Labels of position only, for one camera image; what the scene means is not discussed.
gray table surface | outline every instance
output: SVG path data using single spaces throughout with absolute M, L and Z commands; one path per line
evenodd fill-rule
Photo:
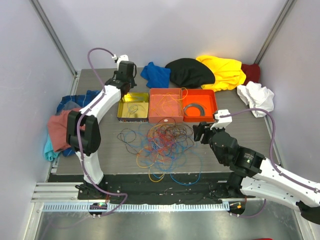
M 98 73 L 107 81 L 113 76 L 115 69 L 98 69 Z M 147 81 L 140 76 L 141 68 L 138 68 L 135 82 L 137 86 L 131 90 L 133 93 L 149 92 Z M 91 69 L 83 69 L 79 78 L 76 94 L 85 94 L 87 90 L 100 90 L 101 85 Z M 236 90 L 219 91 L 215 93 L 218 109 L 228 109 L 234 113 L 247 107 L 240 100 Z M 115 104 L 103 117 L 99 127 L 101 133 L 101 145 L 98 149 L 100 166 L 105 174 L 136 174 L 147 173 L 148 169 L 140 168 L 136 164 L 136 156 L 126 151 L 123 142 L 117 139 L 117 135 L 125 128 L 134 131 L 140 130 L 147 133 L 151 128 L 149 123 L 120 123 L 117 119 L 118 105 Z M 250 112 L 233 117 L 233 122 L 226 130 L 232 137 L 238 140 L 239 145 L 251 148 L 269 157 L 270 135 L 264 118 L 255 118 Z M 192 148 L 193 153 L 187 150 L 187 162 L 176 168 L 175 173 L 199 172 L 229 172 L 229 168 L 218 163 L 215 155 L 208 145 L 197 144 Z M 83 174 L 79 159 L 76 155 L 63 157 L 58 162 L 56 174 L 81 175 Z

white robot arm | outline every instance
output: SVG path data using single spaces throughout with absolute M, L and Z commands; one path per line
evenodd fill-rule
M 97 198 L 102 194 L 92 186 L 92 182 L 101 189 L 105 188 L 104 173 L 101 170 L 98 159 L 98 148 L 101 143 L 99 123 L 109 109 L 126 95 L 131 88 L 136 86 L 134 81 L 135 64 L 129 61 L 128 56 L 121 55 L 117 57 L 114 55 L 112 59 L 117 64 L 117 71 L 114 72 L 113 77 L 105 83 L 102 91 L 90 104 L 79 112 L 71 111 L 67 120 L 66 141 L 75 150 L 75 154 L 83 165 L 82 167 L 87 172 L 87 174 L 86 172 L 84 174 L 84 185 L 81 188 L 83 191 L 91 191 L 90 195 Z M 77 135 L 77 123 L 82 114 L 85 114 L 80 124 L 85 126 L 85 129 L 82 128 L 80 130 L 84 153 L 83 159 Z
M 225 127 L 232 122 L 228 110 L 219 110 L 215 119 L 215 123 L 194 125 L 194 140 L 202 138 L 201 143 L 209 144 L 219 163 L 233 171 L 227 181 L 230 195 L 271 200 L 300 211 L 305 219 L 320 224 L 320 183 L 300 177 L 262 154 L 239 146 L 238 141 L 225 132 Z

crumpled cloth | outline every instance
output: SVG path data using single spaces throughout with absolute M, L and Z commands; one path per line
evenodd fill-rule
M 58 114 L 62 110 L 67 110 L 67 109 L 63 109 L 63 108 L 70 101 L 78 104 L 80 107 L 85 107 L 93 99 L 95 99 L 95 97 L 98 96 L 99 93 L 100 93 L 100 91 L 97 91 L 97 90 L 96 91 L 88 90 L 88 91 L 86 91 L 86 94 L 83 94 L 83 95 L 72 95 L 72 96 L 68 95 L 68 96 L 64 96 L 61 99 L 61 102 L 59 103 L 58 107 L 56 108 L 56 113 Z
M 240 61 L 209 55 L 198 56 L 196 60 L 206 65 L 215 76 L 215 83 L 201 85 L 203 89 L 212 89 L 215 92 L 233 90 L 246 80 Z
M 47 140 L 44 146 L 44 151 L 43 151 L 43 156 L 46 160 L 48 160 L 49 162 L 52 162 L 53 160 L 55 160 L 60 152 L 55 152 L 54 148 L 52 147 L 52 143 L 51 143 L 51 139 L 50 136 L 48 134 L 47 136 Z
M 79 111 L 81 107 L 72 110 L 63 110 L 60 115 L 51 116 L 48 123 L 48 133 L 54 152 L 61 152 L 71 146 L 67 143 L 68 114 L 71 111 Z
M 265 86 L 262 87 L 260 83 L 249 81 L 246 86 L 239 85 L 236 87 L 240 99 L 249 105 L 249 108 L 264 109 L 268 112 L 274 110 L 273 98 L 275 94 Z M 262 111 L 251 111 L 256 118 L 262 118 L 266 114 Z
M 148 88 L 167 89 L 170 81 L 169 68 L 156 66 L 152 61 L 145 66 L 141 72 L 141 77 L 148 80 Z
M 245 74 L 245 81 L 243 85 L 247 85 L 248 82 L 254 82 L 254 83 L 259 83 L 260 80 L 260 75 L 261 75 L 261 70 L 258 64 L 254 63 L 251 65 L 248 64 L 242 64 L 241 65 L 241 70 Z

metal floor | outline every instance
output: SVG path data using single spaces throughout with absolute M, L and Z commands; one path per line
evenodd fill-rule
M 98 73 L 103 81 L 107 81 L 113 76 L 115 69 L 98 69 Z M 149 92 L 146 87 L 147 81 L 140 76 L 142 68 L 137 69 L 135 82 L 137 84 L 131 92 L 143 93 Z M 100 90 L 101 85 L 91 69 L 83 69 L 79 78 L 76 94 L 85 94 L 87 90 Z M 237 95 L 236 90 L 219 91 L 215 93 L 219 109 L 229 109 L 234 113 L 247 107 Z M 126 151 L 123 142 L 117 139 L 117 135 L 125 128 L 132 129 L 146 134 L 151 128 L 148 123 L 120 123 L 117 119 L 118 105 L 115 104 L 101 120 L 99 127 L 101 133 L 101 145 L 98 150 L 101 169 L 105 174 L 136 174 L 147 173 L 148 169 L 140 168 L 136 164 L 136 156 Z M 255 151 L 269 156 L 270 135 L 266 126 L 265 119 L 255 118 L 250 112 L 233 117 L 233 122 L 227 128 L 227 132 L 237 138 L 241 146 L 254 149 Z M 215 155 L 208 145 L 197 144 L 192 148 L 195 154 L 186 151 L 186 164 L 176 169 L 177 173 L 199 172 L 202 157 L 203 172 L 229 172 L 229 168 L 218 163 Z M 59 159 L 56 170 L 58 175 L 82 175 L 83 171 L 79 159 L 76 155 L 63 157 Z
M 249 201 L 246 214 L 256 213 L 261 201 Z M 268 202 L 255 218 L 229 216 L 224 211 L 196 212 L 128 212 L 87 219 L 68 227 L 88 213 L 43 212 L 36 240 L 302 240 L 302 234 L 292 210 Z

black mount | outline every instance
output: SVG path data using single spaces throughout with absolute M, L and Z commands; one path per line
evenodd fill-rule
M 97 186 L 102 190 L 108 189 L 105 176 L 103 176 L 101 182 L 97 184 Z M 76 185 L 75 188 L 79 190 L 78 192 L 79 200 L 92 200 L 92 199 L 106 198 L 106 194 L 100 192 L 98 189 L 95 188 L 95 186 L 93 186 L 91 183 L 86 182 L 85 180 L 83 180 L 82 184 Z
M 121 90 L 121 97 L 126 95 L 130 89 L 137 86 L 134 78 L 135 64 L 132 61 L 121 61 L 118 70 L 114 71 L 113 77 L 105 82 Z
M 81 115 L 81 112 L 71 111 L 68 114 L 67 120 L 66 142 L 72 147 L 75 152 L 79 151 L 77 122 Z M 98 150 L 101 143 L 98 119 L 93 115 L 85 115 L 80 123 L 81 127 L 83 125 L 85 125 L 85 130 L 80 129 L 82 148 L 83 153 L 89 156 L 90 154 Z
M 314 224 L 320 225 L 320 206 L 309 207 L 308 205 L 305 205 L 302 201 L 297 202 L 296 205 L 299 207 L 301 211 L 301 216 L 304 219 Z
M 229 208 L 230 208 L 230 210 L 228 211 L 229 213 L 241 215 L 246 210 L 246 204 L 245 203 L 241 204 L 241 202 L 234 202 L 229 205 Z
M 193 125 L 194 141 L 201 140 L 202 144 L 209 144 L 218 162 L 240 177 L 253 177 L 261 173 L 260 166 L 265 158 L 262 154 L 239 146 L 237 139 L 230 136 L 224 128 L 210 130 L 211 125 L 212 123 L 206 122 Z

